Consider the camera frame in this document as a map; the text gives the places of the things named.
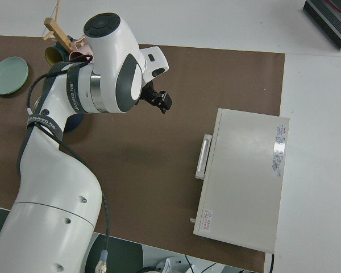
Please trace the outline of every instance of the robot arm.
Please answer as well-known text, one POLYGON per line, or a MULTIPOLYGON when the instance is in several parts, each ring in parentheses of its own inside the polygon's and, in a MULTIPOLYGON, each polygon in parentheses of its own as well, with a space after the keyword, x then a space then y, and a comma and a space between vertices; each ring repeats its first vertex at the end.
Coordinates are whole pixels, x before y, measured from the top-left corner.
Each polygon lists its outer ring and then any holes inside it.
MULTIPOLYGON (((91 96, 81 99, 87 112, 129 111, 138 103, 142 88, 169 68, 159 47, 139 49, 129 26, 117 14, 96 15, 86 23, 84 33, 94 52, 91 96)), ((169 110, 171 104, 162 106, 169 110)))
POLYGON ((151 83, 168 70, 163 53, 139 49, 121 17, 96 15, 84 33, 94 64, 53 66, 57 76, 45 79, 28 119, 18 159, 20 189, 0 233, 0 272, 80 272, 101 207, 94 174, 34 125, 60 140, 67 118, 76 113, 124 113, 140 99, 164 113, 172 104, 151 83))

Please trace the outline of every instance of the plate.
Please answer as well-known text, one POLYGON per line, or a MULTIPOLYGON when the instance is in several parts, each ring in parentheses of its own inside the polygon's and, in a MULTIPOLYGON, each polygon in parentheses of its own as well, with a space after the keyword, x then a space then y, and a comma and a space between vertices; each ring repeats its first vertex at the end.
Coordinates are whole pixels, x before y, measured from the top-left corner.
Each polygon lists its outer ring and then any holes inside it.
POLYGON ((9 57, 0 62, 0 95, 17 91, 26 82, 28 65, 20 57, 9 57))

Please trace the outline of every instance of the white case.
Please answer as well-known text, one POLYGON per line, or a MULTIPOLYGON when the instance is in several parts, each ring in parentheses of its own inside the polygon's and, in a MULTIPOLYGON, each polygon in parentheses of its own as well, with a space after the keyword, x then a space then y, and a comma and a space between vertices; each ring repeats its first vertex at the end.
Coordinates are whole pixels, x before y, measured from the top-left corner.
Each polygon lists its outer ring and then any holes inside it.
POLYGON ((194 234, 274 253, 289 119, 219 109, 194 234))

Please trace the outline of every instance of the cable plug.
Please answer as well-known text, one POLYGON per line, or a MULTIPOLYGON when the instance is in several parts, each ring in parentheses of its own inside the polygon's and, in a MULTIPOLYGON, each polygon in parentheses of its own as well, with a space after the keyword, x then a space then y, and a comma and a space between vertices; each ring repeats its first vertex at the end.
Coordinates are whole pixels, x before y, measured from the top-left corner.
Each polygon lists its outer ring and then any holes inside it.
POLYGON ((95 268, 95 273, 106 273, 106 270, 107 270, 106 261, 107 261, 107 250, 102 250, 100 260, 98 261, 96 268, 95 268))

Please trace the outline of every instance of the table surface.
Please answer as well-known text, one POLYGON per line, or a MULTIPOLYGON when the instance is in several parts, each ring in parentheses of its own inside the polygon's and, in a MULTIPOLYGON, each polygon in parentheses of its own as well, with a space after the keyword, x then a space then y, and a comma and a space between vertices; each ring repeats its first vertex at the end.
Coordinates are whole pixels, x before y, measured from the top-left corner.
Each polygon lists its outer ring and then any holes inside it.
MULTIPOLYGON (((291 127, 276 273, 341 271, 341 52, 303 14, 303 3, 71 0, 59 20, 79 36, 88 18, 115 11, 141 43, 287 53, 280 114, 291 127)), ((0 1, 0 35, 41 36, 54 5, 0 1)))
MULTIPOLYGON (((25 134, 26 90, 48 69, 43 52, 49 44, 0 36, 0 60, 18 55, 30 67, 24 88, 0 96, 0 207, 10 208, 18 191, 15 162, 25 134)), ((111 235, 260 272, 264 253, 193 235, 189 220, 196 217, 202 188, 195 173, 203 135, 213 132, 217 109, 278 115, 284 54, 161 49, 173 69, 155 80, 155 88, 169 92, 171 111, 161 114, 140 102, 126 114, 85 115, 63 140, 91 166, 106 193, 111 235)), ((104 216, 95 229, 102 233, 104 216)))

